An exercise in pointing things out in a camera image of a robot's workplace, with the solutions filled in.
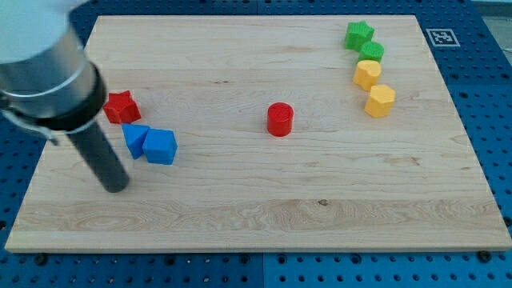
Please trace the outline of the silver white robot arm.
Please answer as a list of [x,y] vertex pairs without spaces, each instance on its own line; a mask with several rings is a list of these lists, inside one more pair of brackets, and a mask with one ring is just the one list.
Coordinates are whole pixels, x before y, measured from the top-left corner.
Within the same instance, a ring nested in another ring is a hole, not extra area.
[[106,99],[70,22],[86,0],[1,0],[1,112],[29,134],[81,132]]

